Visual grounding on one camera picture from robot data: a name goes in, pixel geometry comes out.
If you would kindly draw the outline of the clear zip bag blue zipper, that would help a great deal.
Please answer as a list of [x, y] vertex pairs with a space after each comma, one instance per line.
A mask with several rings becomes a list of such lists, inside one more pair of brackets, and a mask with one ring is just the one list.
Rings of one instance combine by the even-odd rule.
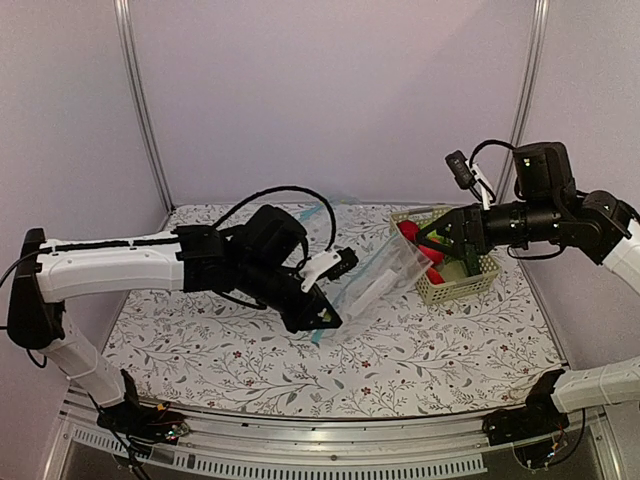
[[359, 258], [354, 270], [326, 286], [327, 298], [342, 325], [314, 331], [311, 334], [314, 345], [335, 345], [365, 333], [432, 265], [431, 259], [397, 233]]

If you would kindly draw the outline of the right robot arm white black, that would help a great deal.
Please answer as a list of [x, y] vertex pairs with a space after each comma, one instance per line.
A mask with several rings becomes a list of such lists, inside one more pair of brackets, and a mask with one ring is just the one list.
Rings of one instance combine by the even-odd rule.
[[[639, 288], [639, 214], [604, 190], [577, 189], [561, 142], [514, 146], [489, 139], [477, 151], [510, 151], [516, 171], [515, 201], [453, 208], [422, 228], [416, 244], [469, 263], [498, 246], [526, 249], [547, 242], [560, 252], [575, 248], [632, 290]], [[545, 373], [527, 395], [517, 427], [537, 436], [556, 415], [639, 398], [639, 360], [632, 358], [584, 370]]]

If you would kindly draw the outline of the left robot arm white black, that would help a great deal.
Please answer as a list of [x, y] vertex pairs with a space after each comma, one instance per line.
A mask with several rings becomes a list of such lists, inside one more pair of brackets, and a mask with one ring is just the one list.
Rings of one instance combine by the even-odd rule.
[[[308, 253], [304, 228], [280, 208], [263, 205], [245, 224], [224, 225], [252, 201], [281, 192], [307, 194], [325, 206], [330, 235], [315, 256]], [[40, 352], [99, 406], [110, 408], [111, 419], [126, 433], [138, 434], [149, 415], [134, 399], [134, 382], [66, 318], [66, 300], [129, 290], [210, 291], [229, 299], [238, 290], [251, 297], [248, 308], [278, 311], [292, 333], [337, 328], [342, 321], [316, 284], [337, 275], [342, 258], [333, 248], [336, 237], [329, 200], [294, 185], [254, 193], [211, 224], [142, 237], [72, 242], [47, 239], [43, 230], [32, 229], [1, 276], [10, 287], [4, 329], [14, 344]]]

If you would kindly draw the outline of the dark green toy cucumber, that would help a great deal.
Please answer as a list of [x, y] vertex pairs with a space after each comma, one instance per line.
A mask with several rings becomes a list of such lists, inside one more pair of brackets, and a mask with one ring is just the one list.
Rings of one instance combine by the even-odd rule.
[[469, 277], [477, 276], [482, 273], [479, 255], [473, 247], [469, 247], [465, 251], [464, 264]]

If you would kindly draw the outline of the red toy apple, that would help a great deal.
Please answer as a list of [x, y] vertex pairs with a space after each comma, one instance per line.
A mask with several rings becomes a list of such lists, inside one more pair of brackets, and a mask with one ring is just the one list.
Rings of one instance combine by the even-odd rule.
[[417, 235], [420, 232], [418, 224], [411, 220], [403, 220], [397, 224], [397, 228], [407, 241], [417, 245]]

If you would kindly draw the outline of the red toy tomato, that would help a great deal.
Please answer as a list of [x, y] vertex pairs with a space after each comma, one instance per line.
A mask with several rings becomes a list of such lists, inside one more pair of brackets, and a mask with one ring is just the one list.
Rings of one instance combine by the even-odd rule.
[[426, 276], [432, 285], [440, 285], [445, 282], [438, 268], [442, 266], [445, 255], [433, 248], [419, 245], [420, 252], [431, 261], [431, 266], [426, 271]]

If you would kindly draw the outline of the beige perforated plastic basket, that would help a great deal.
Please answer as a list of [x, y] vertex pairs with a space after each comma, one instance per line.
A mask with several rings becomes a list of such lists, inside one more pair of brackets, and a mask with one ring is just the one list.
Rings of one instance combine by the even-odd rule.
[[[436, 205], [411, 210], [396, 211], [390, 216], [390, 230], [398, 233], [397, 225], [405, 220], [425, 227], [444, 215], [451, 206]], [[478, 257], [479, 273], [471, 275], [461, 260], [444, 259], [434, 267], [443, 283], [433, 284], [427, 274], [420, 277], [415, 287], [426, 305], [435, 305], [487, 291], [501, 273], [501, 266], [491, 255]]]

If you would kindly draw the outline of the floral patterned tablecloth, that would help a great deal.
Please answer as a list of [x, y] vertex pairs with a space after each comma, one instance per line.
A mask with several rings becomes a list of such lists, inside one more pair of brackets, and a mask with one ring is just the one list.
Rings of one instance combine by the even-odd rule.
[[105, 345], [143, 397], [263, 415], [455, 414], [524, 400], [564, 357], [520, 265], [496, 251], [482, 293], [383, 302], [356, 334], [288, 333], [274, 311], [203, 292], [132, 292]]

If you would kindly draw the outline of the aluminium front rail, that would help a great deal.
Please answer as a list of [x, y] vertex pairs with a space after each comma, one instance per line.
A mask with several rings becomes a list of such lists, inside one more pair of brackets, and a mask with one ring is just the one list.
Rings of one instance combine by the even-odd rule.
[[87, 396], [67, 394], [49, 479], [619, 479], [602, 410], [567, 430], [491, 445], [477, 413], [377, 420], [185, 410], [174, 445], [131, 447], [98, 427]]

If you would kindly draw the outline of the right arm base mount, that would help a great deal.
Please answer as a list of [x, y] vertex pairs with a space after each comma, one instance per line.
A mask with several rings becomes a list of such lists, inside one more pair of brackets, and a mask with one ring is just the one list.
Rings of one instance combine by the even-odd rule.
[[495, 446], [545, 436], [542, 442], [516, 447], [514, 456], [528, 469], [548, 467], [570, 425], [568, 414], [560, 412], [551, 399], [555, 383], [564, 372], [564, 369], [545, 372], [527, 394], [523, 406], [498, 409], [485, 415], [482, 431], [489, 444]]

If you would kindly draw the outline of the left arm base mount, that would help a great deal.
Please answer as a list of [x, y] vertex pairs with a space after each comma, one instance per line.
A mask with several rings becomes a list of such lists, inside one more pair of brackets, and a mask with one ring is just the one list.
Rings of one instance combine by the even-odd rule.
[[121, 375], [125, 387], [123, 399], [114, 406], [99, 407], [97, 424], [100, 427], [150, 444], [175, 445], [190, 432], [186, 417], [171, 410], [169, 402], [155, 407], [142, 405], [133, 378], [124, 369]]

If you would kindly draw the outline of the right aluminium frame post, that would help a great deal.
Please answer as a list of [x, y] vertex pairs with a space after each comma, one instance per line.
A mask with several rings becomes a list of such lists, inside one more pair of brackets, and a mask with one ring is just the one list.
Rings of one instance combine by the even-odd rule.
[[524, 74], [510, 134], [510, 143], [513, 145], [519, 145], [522, 142], [533, 105], [536, 82], [543, 56], [549, 7], [549, 0], [536, 0], [534, 2]]

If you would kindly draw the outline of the aluminium frame post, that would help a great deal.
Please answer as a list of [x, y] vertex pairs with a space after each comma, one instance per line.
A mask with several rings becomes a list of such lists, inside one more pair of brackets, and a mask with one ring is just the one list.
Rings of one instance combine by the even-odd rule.
[[127, 0], [115, 0], [113, 4], [124, 67], [145, 154], [161, 204], [166, 212], [171, 213], [175, 209], [175, 203], [173, 201], [169, 182], [162, 164], [148, 101], [144, 90], [139, 55], [137, 53], [135, 42], [131, 5]]
[[534, 2], [524, 74], [510, 134], [510, 143], [513, 145], [519, 145], [522, 142], [533, 105], [536, 82], [543, 56], [549, 7], [549, 0], [536, 0]]

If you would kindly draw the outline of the left aluminium frame post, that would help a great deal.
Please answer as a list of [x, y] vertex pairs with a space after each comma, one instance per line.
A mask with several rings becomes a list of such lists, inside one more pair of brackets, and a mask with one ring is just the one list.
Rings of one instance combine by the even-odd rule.
[[135, 42], [131, 5], [127, 0], [115, 0], [113, 4], [124, 67], [145, 154], [161, 204], [166, 212], [171, 213], [175, 209], [175, 203], [173, 201], [169, 182], [162, 164], [148, 101], [144, 90], [139, 55], [137, 53]]

